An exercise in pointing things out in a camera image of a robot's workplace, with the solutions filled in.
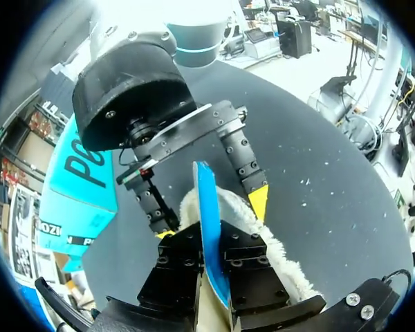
cyan box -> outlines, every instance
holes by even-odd
[[[83,270],[82,258],[77,256],[69,256],[69,260],[63,266],[64,273],[72,273]]]
[[[85,150],[72,117],[46,173],[38,244],[81,257],[117,209],[111,152]]]

black cylindrical motor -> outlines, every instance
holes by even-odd
[[[73,92],[82,144],[90,151],[137,147],[196,109],[169,53],[128,43],[86,67]]]

white fluffy fabric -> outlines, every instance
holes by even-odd
[[[300,264],[286,258],[283,243],[274,238],[269,228],[256,218],[245,200],[220,187],[216,188],[216,192],[219,199],[221,219],[249,234],[259,234],[266,242],[266,256],[288,291],[291,304],[316,295],[323,296],[313,289],[313,285],[307,280]],[[196,190],[193,189],[186,194],[180,205],[180,230],[199,220],[199,203]]]

round table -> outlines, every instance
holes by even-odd
[[[181,73],[197,102],[230,100],[248,108],[245,135],[269,182],[266,224],[329,306],[366,279],[412,270],[394,200],[365,157],[331,123],[283,89],[222,62],[181,68]],[[113,153],[115,176],[126,170],[118,154]],[[194,160],[208,162],[218,185],[243,194],[212,134],[154,168],[153,182],[174,211],[194,187]],[[118,186],[117,198],[117,216],[83,256],[99,308],[106,295],[137,304],[158,256],[159,240],[134,193]],[[405,278],[397,277],[392,286],[402,294]]]

bolt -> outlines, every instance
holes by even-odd
[[[257,261],[260,264],[263,264],[263,265],[268,265],[269,264],[269,259],[266,256],[260,256],[260,257],[258,257],[257,258]]]
[[[117,30],[117,26],[110,26],[108,30],[106,30],[105,35],[106,37],[109,37]]]
[[[166,264],[168,261],[169,259],[166,256],[162,256],[157,259],[157,263],[159,264]]]
[[[115,116],[115,114],[115,111],[109,111],[104,116],[106,117],[106,119],[112,119]]]
[[[168,40],[169,39],[169,33],[166,31],[165,33],[163,33],[163,35],[161,36],[161,40]]]
[[[241,259],[234,259],[233,261],[230,261],[230,265],[234,266],[235,268],[239,268],[243,266],[243,262]]]
[[[346,304],[348,306],[357,306],[361,301],[361,297],[357,293],[350,293],[346,296]]]
[[[193,266],[193,265],[194,265],[194,261],[192,259],[185,260],[185,266]]]
[[[135,39],[135,38],[137,38],[137,36],[138,36],[138,33],[136,33],[135,31],[131,31],[131,32],[127,35],[127,37],[128,37],[129,39]]]
[[[364,320],[370,320],[375,313],[375,309],[371,305],[363,306],[361,309],[360,316]]]

